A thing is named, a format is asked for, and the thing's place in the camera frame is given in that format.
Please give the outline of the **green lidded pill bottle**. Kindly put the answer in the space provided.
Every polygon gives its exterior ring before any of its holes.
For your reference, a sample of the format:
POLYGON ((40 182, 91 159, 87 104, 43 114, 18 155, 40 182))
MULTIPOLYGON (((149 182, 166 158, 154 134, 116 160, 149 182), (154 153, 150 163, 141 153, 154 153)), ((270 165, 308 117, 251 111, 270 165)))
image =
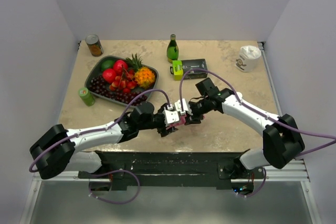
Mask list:
POLYGON ((94 105, 95 99, 87 88, 85 88, 85 87, 80 88, 78 90, 78 95, 86 106, 93 106, 94 105))

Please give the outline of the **pink weekly pill organizer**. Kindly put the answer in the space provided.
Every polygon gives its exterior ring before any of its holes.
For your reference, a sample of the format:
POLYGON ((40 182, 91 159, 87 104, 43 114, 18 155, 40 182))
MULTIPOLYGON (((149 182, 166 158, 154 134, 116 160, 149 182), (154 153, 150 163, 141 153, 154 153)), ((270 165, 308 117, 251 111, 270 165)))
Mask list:
POLYGON ((166 129, 167 129, 168 127, 172 127, 172 126, 177 127, 177 126, 180 126, 180 125, 185 125, 185 118, 186 118, 186 116, 188 116, 188 115, 181 116, 181 117, 180 117, 180 121, 179 121, 178 123, 169 125, 169 126, 166 127, 166 129))

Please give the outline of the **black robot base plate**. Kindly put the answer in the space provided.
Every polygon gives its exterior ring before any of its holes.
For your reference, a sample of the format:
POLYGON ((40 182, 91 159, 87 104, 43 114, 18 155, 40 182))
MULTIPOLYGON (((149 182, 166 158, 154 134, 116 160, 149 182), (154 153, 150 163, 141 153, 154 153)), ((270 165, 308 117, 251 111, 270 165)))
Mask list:
POLYGON ((237 152, 101 152, 102 166, 90 175, 80 171, 80 179, 112 179, 112 190, 129 186, 215 187, 230 190, 263 179, 262 167, 235 172, 237 152))

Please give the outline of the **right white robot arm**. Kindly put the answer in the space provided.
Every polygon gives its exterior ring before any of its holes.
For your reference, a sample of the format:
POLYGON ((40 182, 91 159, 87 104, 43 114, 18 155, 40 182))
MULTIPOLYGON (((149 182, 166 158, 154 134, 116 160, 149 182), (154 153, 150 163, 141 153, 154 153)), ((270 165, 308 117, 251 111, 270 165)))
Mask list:
POLYGON ((299 155, 305 144, 294 118, 288 114, 268 113, 242 99, 242 94, 228 88, 219 90, 210 78, 196 84, 201 98, 197 102, 183 102, 188 124, 200 123, 210 111, 218 111, 243 122, 263 139, 262 148, 243 152, 233 164, 234 173, 246 178, 254 168, 273 166, 282 169, 299 155))

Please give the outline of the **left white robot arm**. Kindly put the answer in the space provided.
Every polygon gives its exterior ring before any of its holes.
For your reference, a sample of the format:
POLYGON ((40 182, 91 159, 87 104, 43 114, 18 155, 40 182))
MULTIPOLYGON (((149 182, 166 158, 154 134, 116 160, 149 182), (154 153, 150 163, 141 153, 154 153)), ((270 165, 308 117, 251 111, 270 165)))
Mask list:
POLYGON ((86 129, 65 129, 62 124, 52 126, 29 149, 33 158, 31 172, 42 179, 51 179, 64 172, 71 158, 86 149, 108 143, 122 143, 137 137, 141 130, 156 129, 162 136, 173 132, 173 124, 180 115, 173 106, 164 104, 157 113, 150 102, 142 102, 116 120, 86 129))

